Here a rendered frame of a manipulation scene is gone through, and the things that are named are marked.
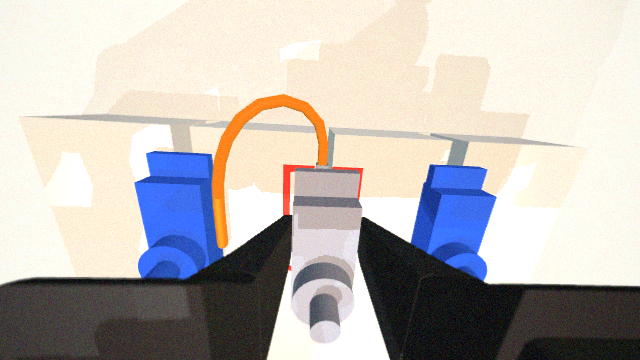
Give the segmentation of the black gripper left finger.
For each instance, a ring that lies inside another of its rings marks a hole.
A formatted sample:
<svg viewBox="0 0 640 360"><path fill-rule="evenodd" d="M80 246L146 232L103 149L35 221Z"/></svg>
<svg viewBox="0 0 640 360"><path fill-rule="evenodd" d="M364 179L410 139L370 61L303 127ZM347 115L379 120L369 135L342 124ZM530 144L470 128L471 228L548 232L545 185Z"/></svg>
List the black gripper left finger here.
<svg viewBox="0 0 640 360"><path fill-rule="evenodd" d="M268 360L292 251L285 214L187 277L0 285L0 360Z"/></svg>

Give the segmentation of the cream flat deck plate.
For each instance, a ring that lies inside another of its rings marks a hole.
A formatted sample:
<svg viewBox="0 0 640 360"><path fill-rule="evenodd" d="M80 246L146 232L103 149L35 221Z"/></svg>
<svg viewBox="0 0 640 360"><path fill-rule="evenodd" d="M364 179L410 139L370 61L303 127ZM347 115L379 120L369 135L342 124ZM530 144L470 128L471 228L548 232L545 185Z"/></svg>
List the cream flat deck plate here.
<svg viewBox="0 0 640 360"><path fill-rule="evenodd" d="M18 116L76 277L187 277L292 215L315 126L247 122L226 163L228 246L212 177L231 121ZM528 283L588 148L514 137L325 127L328 169L358 170L366 217L489 283ZM356 257L331 344L291 310L291 261L268 360L389 360Z"/></svg>

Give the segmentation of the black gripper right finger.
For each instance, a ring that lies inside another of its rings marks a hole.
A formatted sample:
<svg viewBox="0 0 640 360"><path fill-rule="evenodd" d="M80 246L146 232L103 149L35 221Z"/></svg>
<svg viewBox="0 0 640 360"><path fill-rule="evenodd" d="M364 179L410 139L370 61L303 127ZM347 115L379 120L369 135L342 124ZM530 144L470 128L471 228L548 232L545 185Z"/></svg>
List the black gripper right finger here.
<svg viewBox="0 0 640 360"><path fill-rule="evenodd" d="M535 338L640 339L640 286L489 284L366 217L357 254L389 360L517 360Z"/></svg>

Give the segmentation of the grey servo motor with orange cable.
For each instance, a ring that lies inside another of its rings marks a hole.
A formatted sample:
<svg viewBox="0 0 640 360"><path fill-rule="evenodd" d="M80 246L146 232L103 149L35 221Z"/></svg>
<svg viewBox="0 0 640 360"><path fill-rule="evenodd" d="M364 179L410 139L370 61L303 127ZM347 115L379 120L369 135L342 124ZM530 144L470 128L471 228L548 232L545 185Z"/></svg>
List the grey servo motor with orange cable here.
<svg viewBox="0 0 640 360"><path fill-rule="evenodd" d="M296 168L292 205L291 310L310 325L310 338L331 344L355 305L353 281L363 207L358 170L328 169L325 124L308 102L281 94L259 98L237 113L221 136L212 177L217 243L228 246L225 211L226 163L234 140L263 110L287 107L315 126L316 168Z"/></svg>

